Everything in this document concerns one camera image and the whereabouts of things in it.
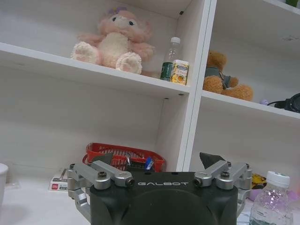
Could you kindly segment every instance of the pink plush bunny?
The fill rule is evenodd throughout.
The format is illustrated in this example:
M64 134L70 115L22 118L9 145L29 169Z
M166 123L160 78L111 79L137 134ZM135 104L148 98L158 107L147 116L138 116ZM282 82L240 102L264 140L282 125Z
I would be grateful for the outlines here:
M142 60L149 60L154 47L146 41L151 37L148 22L121 10L100 21L100 35L79 35L71 58L105 67L140 74Z

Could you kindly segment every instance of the purple bow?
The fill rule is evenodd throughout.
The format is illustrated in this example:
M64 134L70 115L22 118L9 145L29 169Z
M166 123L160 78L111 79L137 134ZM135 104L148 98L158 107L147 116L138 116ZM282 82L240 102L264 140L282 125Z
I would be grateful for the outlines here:
M127 11L127 8L126 7L112 8L108 11L108 14L115 15L115 14L118 14L121 10Z

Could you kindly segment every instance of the headphones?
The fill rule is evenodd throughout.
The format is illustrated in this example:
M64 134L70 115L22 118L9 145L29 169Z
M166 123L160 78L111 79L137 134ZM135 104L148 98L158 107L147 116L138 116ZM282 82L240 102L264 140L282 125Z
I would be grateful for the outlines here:
M291 98L287 98L285 101L271 102L268 105L274 104L275 108L285 109L295 113L300 113L300 93L294 95Z

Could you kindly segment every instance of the red plastic basket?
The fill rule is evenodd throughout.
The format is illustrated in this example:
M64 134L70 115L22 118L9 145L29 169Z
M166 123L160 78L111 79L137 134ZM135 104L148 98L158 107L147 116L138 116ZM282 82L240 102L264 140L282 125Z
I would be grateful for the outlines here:
M110 144L90 143L86 146L86 153L82 160L84 163L92 162L94 157L113 153L111 165L120 170L125 170L126 153L130 154L131 161L138 163L146 163L146 159L151 157L154 160L153 167L155 172L161 172L165 163L165 160L155 152Z

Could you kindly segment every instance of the black cable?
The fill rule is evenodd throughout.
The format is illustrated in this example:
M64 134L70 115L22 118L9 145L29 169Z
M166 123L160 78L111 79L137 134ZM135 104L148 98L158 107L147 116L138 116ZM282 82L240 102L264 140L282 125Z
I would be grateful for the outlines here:
M271 105L271 104L278 103L278 102L282 102L282 101L271 102L271 103L269 103L267 105Z

